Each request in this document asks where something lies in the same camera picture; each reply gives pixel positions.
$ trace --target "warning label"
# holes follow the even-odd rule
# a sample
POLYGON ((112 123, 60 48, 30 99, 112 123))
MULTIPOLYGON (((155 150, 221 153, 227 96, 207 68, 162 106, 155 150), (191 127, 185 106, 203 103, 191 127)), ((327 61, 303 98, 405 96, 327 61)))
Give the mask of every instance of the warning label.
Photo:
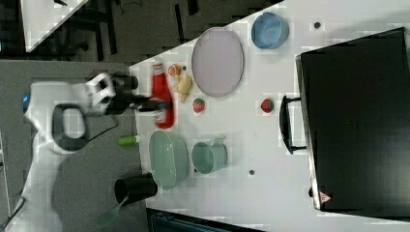
POLYGON ((319 196, 320 196, 320 202, 322 202, 322 204, 325 204, 326 202, 332 200, 332 197, 330 197, 329 195, 319 191, 319 196))

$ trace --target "black mug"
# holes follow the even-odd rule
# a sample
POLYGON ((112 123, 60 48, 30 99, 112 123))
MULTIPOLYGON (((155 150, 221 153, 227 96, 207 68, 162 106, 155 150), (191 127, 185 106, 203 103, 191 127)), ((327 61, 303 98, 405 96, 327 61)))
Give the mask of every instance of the black mug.
POLYGON ((128 200, 123 204, 124 207, 133 202, 155 196, 158 192, 158 186, 154 181, 153 175, 146 173, 125 179, 118 179, 115 182, 114 191, 118 203, 121 203, 128 197, 128 200))

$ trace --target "red bottle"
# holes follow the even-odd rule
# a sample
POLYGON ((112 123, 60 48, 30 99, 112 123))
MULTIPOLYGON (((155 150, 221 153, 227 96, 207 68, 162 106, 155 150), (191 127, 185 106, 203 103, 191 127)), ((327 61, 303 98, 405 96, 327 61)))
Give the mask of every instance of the red bottle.
POLYGON ((153 74, 153 89, 151 98, 159 99, 170 104, 169 108, 163 112, 161 117, 157 117, 156 125, 160 129, 169 129, 174 125, 175 113, 173 107, 173 99, 171 92, 169 91, 168 81, 166 80, 166 75, 163 70, 163 65, 161 63, 154 65, 153 74))

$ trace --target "suitcase handle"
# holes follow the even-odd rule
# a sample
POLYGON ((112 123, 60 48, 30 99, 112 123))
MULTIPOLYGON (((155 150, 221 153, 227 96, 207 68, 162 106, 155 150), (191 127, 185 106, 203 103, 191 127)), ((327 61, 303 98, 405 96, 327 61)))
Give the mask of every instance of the suitcase handle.
POLYGON ((298 102, 301 98, 295 99, 288 99, 286 96, 283 96, 282 103, 280 105, 280 113, 279 113, 279 126, 280 126, 280 133, 282 135, 282 139, 284 145, 286 145, 287 150, 290 154, 293 155, 294 151, 297 150, 304 150, 307 147, 295 147, 292 143, 292 128, 290 126, 290 117, 289 117, 289 108, 287 105, 291 102, 298 102))

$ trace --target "mint green cup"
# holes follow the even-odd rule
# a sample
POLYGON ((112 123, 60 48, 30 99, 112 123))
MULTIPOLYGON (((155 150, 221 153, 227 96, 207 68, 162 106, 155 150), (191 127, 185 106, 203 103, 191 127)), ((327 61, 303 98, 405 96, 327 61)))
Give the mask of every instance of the mint green cup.
POLYGON ((201 174, 209 174, 224 168, 228 155, 223 145, 223 138, 196 143, 191 157, 193 166, 201 174))
POLYGON ((174 189, 188 177, 188 151, 178 133, 158 130, 150 138, 154 181, 164 190, 174 189))

